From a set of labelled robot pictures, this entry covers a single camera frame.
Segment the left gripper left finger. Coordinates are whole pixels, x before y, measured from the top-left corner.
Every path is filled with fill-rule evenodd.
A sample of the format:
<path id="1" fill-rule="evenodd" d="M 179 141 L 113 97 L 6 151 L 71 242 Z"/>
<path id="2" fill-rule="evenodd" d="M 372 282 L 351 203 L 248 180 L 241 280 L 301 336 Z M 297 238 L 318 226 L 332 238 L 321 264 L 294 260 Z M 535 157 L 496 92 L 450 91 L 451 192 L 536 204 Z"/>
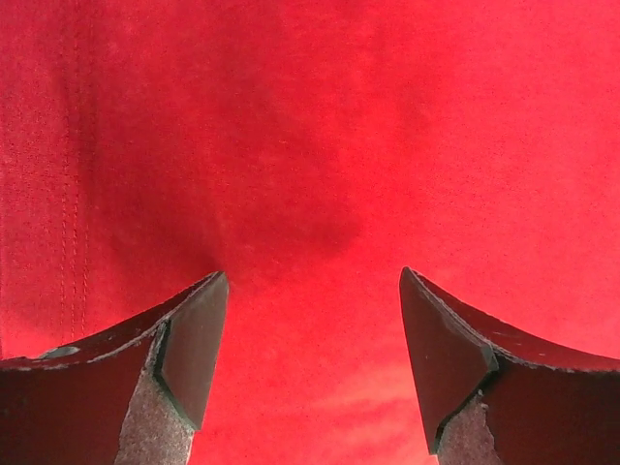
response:
<path id="1" fill-rule="evenodd" d="M 122 323 L 1 363 L 5 464 L 185 464 L 201 429 L 229 285 L 216 272 Z"/>

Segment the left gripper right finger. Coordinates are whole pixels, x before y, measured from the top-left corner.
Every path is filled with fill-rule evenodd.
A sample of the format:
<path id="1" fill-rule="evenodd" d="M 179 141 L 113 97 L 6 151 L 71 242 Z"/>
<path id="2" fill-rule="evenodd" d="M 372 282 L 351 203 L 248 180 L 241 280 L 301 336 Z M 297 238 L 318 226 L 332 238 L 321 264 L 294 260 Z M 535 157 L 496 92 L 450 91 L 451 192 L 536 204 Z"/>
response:
<path id="1" fill-rule="evenodd" d="M 542 339 L 410 268 L 403 324 L 428 451 L 442 464 L 615 464 L 619 362 Z"/>

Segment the dark red t shirt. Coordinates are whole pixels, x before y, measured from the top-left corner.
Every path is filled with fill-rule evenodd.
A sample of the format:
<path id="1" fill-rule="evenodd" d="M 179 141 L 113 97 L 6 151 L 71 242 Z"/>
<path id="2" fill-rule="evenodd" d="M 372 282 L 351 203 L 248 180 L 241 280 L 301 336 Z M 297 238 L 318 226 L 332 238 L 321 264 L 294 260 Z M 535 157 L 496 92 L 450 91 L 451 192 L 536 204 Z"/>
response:
<path id="1" fill-rule="evenodd" d="M 224 271 L 195 464 L 425 464 L 411 267 L 619 355 L 615 1 L 5 1 L 1 354 Z"/>

